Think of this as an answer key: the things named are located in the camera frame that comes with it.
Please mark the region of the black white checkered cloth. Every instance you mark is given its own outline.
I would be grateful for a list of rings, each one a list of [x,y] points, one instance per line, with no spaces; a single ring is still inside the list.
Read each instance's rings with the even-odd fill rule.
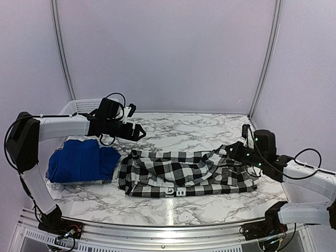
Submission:
[[[117,185],[129,196],[164,198],[252,192],[258,182],[221,145],[196,152],[132,150],[120,163]]]

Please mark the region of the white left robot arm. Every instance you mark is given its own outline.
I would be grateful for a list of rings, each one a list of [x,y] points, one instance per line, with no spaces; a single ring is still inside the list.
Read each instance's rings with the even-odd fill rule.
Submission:
[[[70,136],[100,137],[109,135],[137,142],[146,136],[140,124],[116,119],[99,119],[87,113],[69,115],[31,115],[21,112],[9,127],[4,139],[6,157],[12,161],[27,195],[43,214],[45,224],[54,233],[66,230],[66,221],[52,213],[57,205],[40,173],[40,142]]]

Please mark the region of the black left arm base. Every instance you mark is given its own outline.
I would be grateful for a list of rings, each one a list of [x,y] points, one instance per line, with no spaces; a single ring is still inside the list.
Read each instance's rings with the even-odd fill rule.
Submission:
[[[39,211],[39,208],[35,210],[35,214],[39,222],[38,228],[40,230],[63,237],[73,230],[74,233],[70,233],[69,236],[75,239],[81,238],[84,224],[79,221],[64,219],[58,205],[56,205],[56,208],[49,214],[39,212],[39,215],[37,215],[37,211]]]

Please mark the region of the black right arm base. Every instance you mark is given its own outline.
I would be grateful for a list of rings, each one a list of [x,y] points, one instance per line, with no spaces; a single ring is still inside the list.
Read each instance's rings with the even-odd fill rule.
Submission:
[[[278,217],[279,206],[273,206],[266,210],[265,219],[262,221],[243,224],[239,232],[246,240],[266,238],[278,234],[285,234],[288,230],[286,224],[282,224]]]

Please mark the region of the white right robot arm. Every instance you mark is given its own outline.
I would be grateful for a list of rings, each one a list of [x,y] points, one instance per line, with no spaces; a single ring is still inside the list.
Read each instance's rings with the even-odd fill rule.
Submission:
[[[260,231],[271,235],[281,224],[302,223],[326,225],[335,229],[335,174],[323,169],[313,169],[295,163],[286,155],[278,155],[275,147],[260,149],[236,142],[225,146],[231,159],[243,165],[260,168],[267,177],[279,183],[292,184],[324,196],[322,202],[278,202],[265,212],[265,220],[260,223]]]

